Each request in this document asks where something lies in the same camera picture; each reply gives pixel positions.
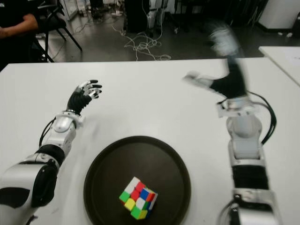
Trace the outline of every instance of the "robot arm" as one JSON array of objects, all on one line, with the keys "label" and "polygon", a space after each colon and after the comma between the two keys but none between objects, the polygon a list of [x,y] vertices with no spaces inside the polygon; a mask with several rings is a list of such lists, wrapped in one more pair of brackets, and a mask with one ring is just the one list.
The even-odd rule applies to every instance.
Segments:
[{"label": "robot arm", "polygon": [[[217,104],[217,109],[220,117],[228,117],[226,125],[231,136],[228,149],[234,189],[233,201],[222,211],[217,224],[280,225],[282,222],[275,196],[269,190],[263,145],[259,141],[262,124],[255,116],[254,104],[247,94],[236,60],[241,56],[240,47],[226,25],[213,24],[210,28],[214,50],[227,57],[228,76],[213,80],[192,71],[184,79],[226,97]],[[225,211],[227,218],[224,222],[221,218]]]},{"label": "robot arm", "polygon": [[54,197],[57,174],[68,156],[76,129],[82,126],[81,110],[101,93],[97,80],[78,86],[67,109],[56,115],[49,127],[48,138],[39,149],[22,162],[10,167],[0,179],[0,224],[28,225],[35,211]]}]

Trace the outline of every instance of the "rubik's cube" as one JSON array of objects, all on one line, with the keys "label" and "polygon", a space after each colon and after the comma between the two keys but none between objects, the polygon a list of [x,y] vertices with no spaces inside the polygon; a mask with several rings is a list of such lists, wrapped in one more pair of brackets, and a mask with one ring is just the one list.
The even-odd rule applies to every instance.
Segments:
[{"label": "rubik's cube", "polygon": [[158,194],[134,177],[125,188],[119,199],[136,219],[145,219],[149,216]]}]

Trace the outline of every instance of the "person's arm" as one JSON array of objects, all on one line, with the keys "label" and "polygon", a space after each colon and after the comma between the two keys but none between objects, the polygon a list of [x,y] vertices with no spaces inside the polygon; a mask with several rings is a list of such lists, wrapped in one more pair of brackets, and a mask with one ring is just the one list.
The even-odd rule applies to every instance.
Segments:
[{"label": "person's arm", "polygon": [[0,39],[9,38],[38,29],[38,23],[33,14],[23,16],[23,22],[12,27],[0,28]]}]

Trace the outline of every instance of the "white desk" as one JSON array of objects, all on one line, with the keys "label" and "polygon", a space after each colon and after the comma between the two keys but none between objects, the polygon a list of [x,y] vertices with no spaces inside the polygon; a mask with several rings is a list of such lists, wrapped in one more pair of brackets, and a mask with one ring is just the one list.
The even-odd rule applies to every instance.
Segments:
[{"label": "white desk", "polygon": [[[299,87],[267,58],[246,59],[249,89],[269,100],[278,126],[265,144],[270,186],[286,225],[300,221]],[[223,98],[184,83],[189,70],[226,74],[223,60],[49,63],[9,65],[0,74],[0,173],[38,149],[49,120],[66,107],[75,86],[99,79],[103,93],[82,114],[85,127],[59,173],[54,200],[34,225],[89,225],[83,205],[85,174],[95,156],[114,141],[148,135],[171,145],[189,171],[192,195],[183,224],[215,224],[233,187],[225,118],[215,103]],[[264,127],[270,118],[258,114]]]},{"label": "white desk", "polygon": [[300,86],[300,47],[261,46],[259,50]]}]

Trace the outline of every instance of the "black round tray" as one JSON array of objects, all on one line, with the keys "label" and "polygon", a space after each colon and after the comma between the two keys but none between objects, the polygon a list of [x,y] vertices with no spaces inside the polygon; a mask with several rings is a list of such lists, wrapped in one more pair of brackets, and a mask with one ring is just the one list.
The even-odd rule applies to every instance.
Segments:
[{"label": "black round tray", "polygon": [[[150,217],[136,220],[119,200],[136,176],[158,193]],[[178,225],[190,200],[187,168],[166,143],[146,136],[121,139],[93,161],[84,184],[84,204],[94,225]]]}]

